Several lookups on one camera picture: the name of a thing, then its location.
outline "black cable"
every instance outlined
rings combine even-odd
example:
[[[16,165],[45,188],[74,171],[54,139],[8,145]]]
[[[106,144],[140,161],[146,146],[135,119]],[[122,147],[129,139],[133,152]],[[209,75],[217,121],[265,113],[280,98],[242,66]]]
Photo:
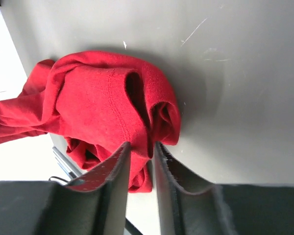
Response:
[[[60,177],[57,177],[57,176],[51,176],[49,179],[48,179],[48,181],[53,181],[52,179],[56,179],[56,180],[60,180],[60,181],[62,181],[62,182],[64,182],[64,183],[68,183],[69,181],[67,181],[67,180],[65,180],[65,179],[62,179],[62,178],[60,178]]]

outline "white background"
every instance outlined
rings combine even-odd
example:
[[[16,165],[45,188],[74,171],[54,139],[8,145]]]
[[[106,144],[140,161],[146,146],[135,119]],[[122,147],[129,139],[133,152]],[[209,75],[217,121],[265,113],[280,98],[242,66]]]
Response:
[[[16,97],[27,77],[0,13],[0,100]],[[66,178],[57,165],[49,135],[0,144],[0,180]]]

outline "red sweater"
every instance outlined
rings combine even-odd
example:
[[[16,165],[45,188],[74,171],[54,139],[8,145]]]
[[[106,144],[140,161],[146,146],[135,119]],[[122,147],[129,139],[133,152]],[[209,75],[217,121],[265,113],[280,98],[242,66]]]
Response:
[[[0,101],[0,143],[62,135],[67,154],[82,169],[130,141],[130,192],[151,191],[146,163],[154,142],[176,144],[180,126],[174,92],[157,67],[102,51],[41,61],[17,98]]]

